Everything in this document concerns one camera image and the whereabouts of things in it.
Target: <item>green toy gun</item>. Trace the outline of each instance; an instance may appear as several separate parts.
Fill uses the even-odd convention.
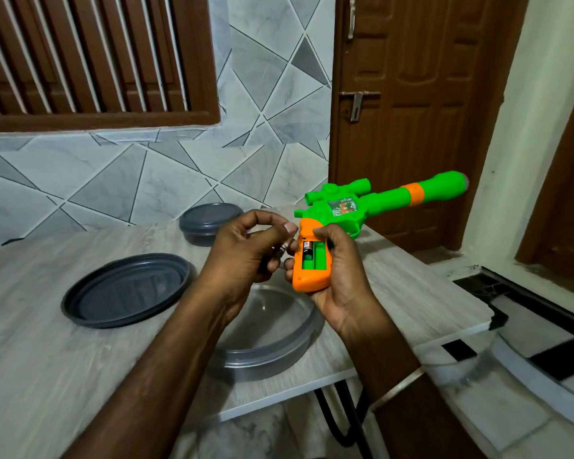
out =
[[[317,227],[336,223],[352,238],[357,238],[370,216],[429,201],[451,200],[463,194],[468,184],[465,174],[449,171],[382,193],[370,193],[372,187],[367,178],[348,185],[323,184],[319,192],[306,193],[304,199],[310,208],[294,211],[294,216],[302,220],[293,288],[311,293],[329,286],[332,257],[326,242],[314,235]]]

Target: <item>wooden table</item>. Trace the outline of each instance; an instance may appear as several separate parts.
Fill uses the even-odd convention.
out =
[[[278,208],[292,218],[293,207]],[[357,240],[370,284],[410,345],[421,351],[485,330],[492,311],[364,227]],[[60,302],[79,278],[134,254],[180,254],[200,269],[208,248],[191,246],[176,222],[23,240],[0,249],[0,459],[57,457],[128,373],[172,308],[120,329],[78,327]],[[185,429],[241,416],[355,375],[325,325],[285,372],[230,386],[205,377]]]

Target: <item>orange handle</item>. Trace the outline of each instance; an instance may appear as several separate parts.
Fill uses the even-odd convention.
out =
[[[314,236],[313,230],[323,227],[323,224],[316,219],[303,218],[300,221],[300,234],[298,235],[298,250],[295,255],[293,266],[293,289],[305,293],[323,290],[329,286],[329,276],[332,271],[332,257],[327,248],[327,242]],[[302,269],[302,253],[304,242],[323,242],[326,247],[326,269],[310,270]]]

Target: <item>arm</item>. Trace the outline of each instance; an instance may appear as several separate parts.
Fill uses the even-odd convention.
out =
[[[273,227],[255,234],[256,224]],[[251,285],[268,279],[279,261],[262,259],[297,227],[265,211],[249,211],[217,235],[199,278],[153,342],[64,459],[166,458],[217,339],[242,308]]]
[[[372,293],[356,243],[336,224],[314,233],[335,247],[330,287],[311,298],[344,342],[374,402],[421,364]],[[286,268],[291,280],[293,259],[288,259]],[[376,421],[392,459],[485,458],[427,375],[379,408]]]

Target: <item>black table leg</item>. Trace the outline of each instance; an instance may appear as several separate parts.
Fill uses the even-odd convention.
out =
[[[357,443],[357,447],[359,448],[362,458],[373,459],[372,452],[370,451],[370,447],[362,428],[362,422],[364,421],[366,414],[368,413],[368,408],[370,407],[370,400],[368,399],[367,393],[365,390],[362,391],[359,401],[357,401],[357,407],[355,407],[346,381],[342,380],[337,382],[334,386],[336,387],[340,403],[342,404],[342,408],[344,409],[344,413],[350,425],[346,435],[343,434],[338,428],[338,425],[336,425],[336,421],[334,420],[332,411],[323,395],[323,391],[321,389],[314,391],[314,395],[319,402],[321,412],[323,413],[323,417],[325,417],[330,432],[332,432],[336,441],[338,441],[338,443],[344,448],[350,448]]]

